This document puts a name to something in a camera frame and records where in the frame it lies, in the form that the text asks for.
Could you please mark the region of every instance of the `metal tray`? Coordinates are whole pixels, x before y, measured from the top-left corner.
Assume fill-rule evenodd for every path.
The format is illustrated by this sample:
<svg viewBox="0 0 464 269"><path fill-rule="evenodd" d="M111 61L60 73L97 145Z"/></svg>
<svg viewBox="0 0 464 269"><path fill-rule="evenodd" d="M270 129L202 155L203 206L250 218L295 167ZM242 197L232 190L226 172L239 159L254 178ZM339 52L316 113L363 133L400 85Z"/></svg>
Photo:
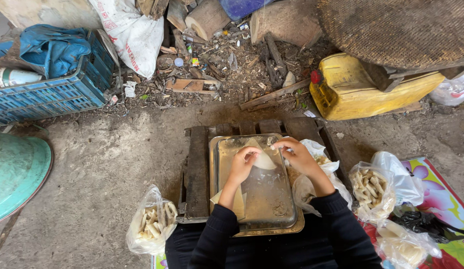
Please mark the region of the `metal tray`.
<svg viewBox="0 0 464 269"><path fill-rule="evenodd" d="M247 193L245 218L239 221L236 236L270 235L299 232L305 225L303 213L296 208L290 182L279 150L270 144L281 139L280 134L253 134L218 136L210 141L210 196L224 186L235 153L250 138L255 138L262 149L277 165L274 170L253 167L247 180L242 182L242 193Z"/></svg>

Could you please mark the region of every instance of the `black plastic bag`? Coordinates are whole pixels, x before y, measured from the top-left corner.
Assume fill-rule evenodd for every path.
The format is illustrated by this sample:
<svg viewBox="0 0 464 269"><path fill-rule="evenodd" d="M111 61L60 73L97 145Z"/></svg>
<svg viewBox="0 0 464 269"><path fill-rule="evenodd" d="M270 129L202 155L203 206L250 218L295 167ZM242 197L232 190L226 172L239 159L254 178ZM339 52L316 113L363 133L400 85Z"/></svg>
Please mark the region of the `black plastic bag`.
<svg viewBox="0 0 464 269"><path fill-rule="evenodd" d="M450 241L464 239L464 230L443 222L433 213L407 211L402 217L393 216L391 220L415 233L428 233L437 243L447 244Z"/></svg>

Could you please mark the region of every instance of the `red cap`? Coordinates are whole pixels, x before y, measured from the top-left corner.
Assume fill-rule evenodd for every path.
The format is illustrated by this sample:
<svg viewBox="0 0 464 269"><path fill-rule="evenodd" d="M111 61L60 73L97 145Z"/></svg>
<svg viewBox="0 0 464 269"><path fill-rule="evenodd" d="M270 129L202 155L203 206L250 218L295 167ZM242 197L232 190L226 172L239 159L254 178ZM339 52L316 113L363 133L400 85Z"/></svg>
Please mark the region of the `red cap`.
<svg viewBox="0 0 464 269"><path fill-rule="evenodd" d="M320 76L320 73L318 70L313 70L311 73L310 73L310 79L312 81L313 84L317 84L320 82L321 80L321 76Z"/></svg>

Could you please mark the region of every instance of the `person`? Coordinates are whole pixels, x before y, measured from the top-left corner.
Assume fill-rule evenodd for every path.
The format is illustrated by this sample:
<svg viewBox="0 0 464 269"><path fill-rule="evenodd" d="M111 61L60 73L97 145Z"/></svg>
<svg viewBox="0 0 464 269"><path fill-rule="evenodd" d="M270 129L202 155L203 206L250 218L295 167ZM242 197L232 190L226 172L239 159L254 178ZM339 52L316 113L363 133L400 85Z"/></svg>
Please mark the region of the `person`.
<svg viewBox="0 0 464 269"><path fill-rule="evenodd" d="M231 210L235 192L261 152L244 147L233 157L230 175L207 222L179 224L167 239L169 269L382 268L370 237L307 148L290 137L273 146L281 147L290 165L311 180L317 197L310 204L322 217L305 215L305 227L296 234L231 238L239 231Z"/></svg>

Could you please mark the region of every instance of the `black sweater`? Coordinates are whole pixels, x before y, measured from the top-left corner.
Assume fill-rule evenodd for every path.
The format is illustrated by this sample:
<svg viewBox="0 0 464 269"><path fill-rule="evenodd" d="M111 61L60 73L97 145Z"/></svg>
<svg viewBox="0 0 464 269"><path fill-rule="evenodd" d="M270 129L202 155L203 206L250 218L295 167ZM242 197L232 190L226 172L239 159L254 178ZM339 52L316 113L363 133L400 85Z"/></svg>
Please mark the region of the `black sweater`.
<svg viewBox="0 0 464 269"><path fill-rule="evenodd" d="M328 234L328 242L339 268L381 268L381 259L370 237L338 191L314 198L310 204L322 215L323 232ZM238 231L235 214L216 204L193 250L188 268L224 268L229 238Z"/></svg>

